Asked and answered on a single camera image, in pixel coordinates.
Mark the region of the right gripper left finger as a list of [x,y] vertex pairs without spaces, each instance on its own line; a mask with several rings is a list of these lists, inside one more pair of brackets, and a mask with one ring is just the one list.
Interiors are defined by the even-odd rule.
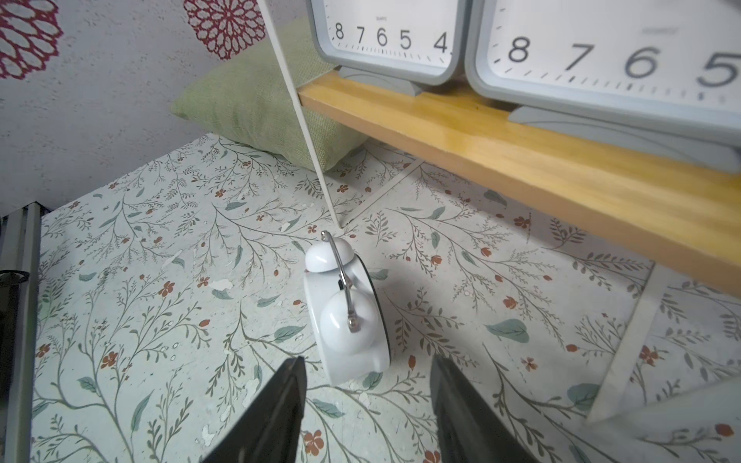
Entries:
[[305,359],[285,360],[204,461],[295,461],[306,392]]

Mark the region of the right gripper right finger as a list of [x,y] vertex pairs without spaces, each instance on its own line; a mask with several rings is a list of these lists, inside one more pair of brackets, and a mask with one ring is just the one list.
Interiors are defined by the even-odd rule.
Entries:
[[455,362],[433,358],[430,393],[444,462],[534,462]]

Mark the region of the white twin-bell clock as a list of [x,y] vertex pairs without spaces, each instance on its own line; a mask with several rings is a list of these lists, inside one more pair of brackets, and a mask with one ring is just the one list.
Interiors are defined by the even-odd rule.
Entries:
[[304,291],[327,381],[339,386],[391,364],[370,272],[345,239],[323,231],[305,255]]

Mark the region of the wooden white-framed two-tier shelf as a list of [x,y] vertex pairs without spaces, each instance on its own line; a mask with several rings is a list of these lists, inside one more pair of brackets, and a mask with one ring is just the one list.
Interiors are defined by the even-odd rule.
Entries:
[[464,86],[402,96],[333,72],[296,87],[269,9],[262,16],[297,119],[316,111],[654,261],[589,422],[655,428],[739,412],[738,376],[619,410],[674,271],[739,295],[739,177],[523,127]]

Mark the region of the grey square clock face-down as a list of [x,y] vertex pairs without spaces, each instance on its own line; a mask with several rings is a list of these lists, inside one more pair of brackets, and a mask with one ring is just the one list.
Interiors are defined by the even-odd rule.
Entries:
[[465,0],[310,0],[316,50],[339,77],[407,96],[463,70],[472,3]]

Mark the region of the grey square alarm clock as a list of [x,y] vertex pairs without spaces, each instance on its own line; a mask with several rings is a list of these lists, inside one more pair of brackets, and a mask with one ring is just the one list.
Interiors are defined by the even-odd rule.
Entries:
[[736,1],[476,1],[465,73],[509,120],[740,170]]

